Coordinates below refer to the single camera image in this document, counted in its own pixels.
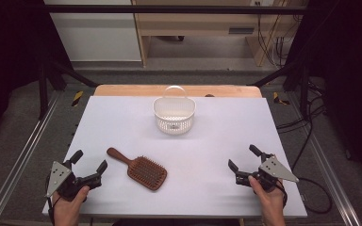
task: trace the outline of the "hairbrush handle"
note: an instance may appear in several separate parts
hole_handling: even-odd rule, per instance
[[[127,165],[131,164],[131,160],[129,160],[127,157],[125,157],[122,153],[120,153],[119,151],[117,151],[115,148],[108,148],[107,149],[107,154],[110,157],[114,157],[117,160],[120,160],[122,162],[124,162]]]

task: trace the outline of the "basket handle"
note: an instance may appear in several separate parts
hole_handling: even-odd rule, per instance
[[[184,91],[184,97],[187,98],[187,92],[186,92],[182,87],[180,87],[180,86],[169,86],[169,87],[167,87],[167,88],[164,89],[164,91],[163,91],[163,97],[166,97],[166,93],[167,93],[167,91],[170,90],[170,89],[181,89],[181,90],[183,90],[183,91]]]

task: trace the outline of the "white cabinet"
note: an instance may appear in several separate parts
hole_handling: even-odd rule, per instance
[[[131,5],[129,0],[44,0],[47,5]],[[132,13],[51,13],[71,61],[141,61]]]

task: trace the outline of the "metal bar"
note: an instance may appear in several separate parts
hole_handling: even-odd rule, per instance
[[[263,79],[260,79],[259,81],[255,82],[255,83],[247,85],[247,86],[254,86],[254,87],[261,88],[279,76],[290,75],[292,73],[295,73],[295,71],[298,70],[298,66],[299,65],[296,63],[296,61],[292,61],[289,64],[287,64],[286,66],[284,66],[283,68],[271,73],[270,75],[264,77]]]
[[[230,6],[124,6],[124,5],[26,5],[25,9],[52,13],[196,13],[306,15],[323,11],[306,7],[230,7]]]
[[[75,78],[76,80],[84,83],[85,85],[91,87],[91,88],[96,88],[98,87],[100,84],[94,83],[92,81],[90,81],[90,79],[83,77],[81,74],[76,73],[74,70],[69,69],[55,61],[51,62],[53,67],[55,69],[57,69],[58,71],[62,72],[62,73],[67,73],[68,75],[70,75],[71,77]]]
[[[288,93],[289,99],[293,107],[295,108],[296,113],[300,116],[300,111],[298,107],[298,98],[296,97],[296,93]],[[305,132],[308,134],[308,129],[304,127]],[[313,154],[316,158],[317,164],[321,170],[322,176],[324,177],[325,183],[328,185],[330,189],[330,193],[334,198],[334,201],[337,205],[340,215],[342,216],[345,224],[348,226],[360,226],[360,220],[357,217],[354,208],[349,201],[348,196],[345,193],[342,185],[340,184],[335,171],[331,167],[331,164],[328,162],[327,157],[324,154],[324,151],[321,148],[319,141],[317,140],[314,133],[311,134],[310,143],[313,147]]]
[[[32,132],[27,143],[25,144],[13,168],[11,169],[8,178],[6,179],[6,181],[4,182],[4,184],[0,189],[0,216],[6,204],[8,203],[8,199],[10,198],[11,193],[13,192],[15,186],[20,180],[20,177],[22,176],[25,166],[27,165],[27,162],[31,154],[34,152],[34,149],[37,146],[41,138],[41,135],[55,110],[55,107],[58,103],[58,99],[61,96],[61,93],[62,92],[60,91],[54,91],[54,95],[51,98],[51,101],[49,103],[49,108],[45,117],[42,120],[38,121],[37,125],[34,127],[34,131]]]
[[[300,101],[300,110],[303,118],[305,120],[308,119],[308,114],[310,112],[307,112],[308,107],[308,101],[307,101],[307,95],[308,95],[308,72],[306,66],[303,67],[303,72],[301,76],[301,101]]]
[[[40,116],[39,120],[43,119],[43,116],[48,111],[48,87],[46,85],[46,71],[43,63],[40,65],[38,71],[39,88],[40,88]]]

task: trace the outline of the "power outlet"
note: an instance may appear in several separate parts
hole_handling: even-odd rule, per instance
[[[251,7],[271,7],[274,0],[252,0]]]
[[[252,0],[251,1],[251,7],[261,7],[263,0]]]

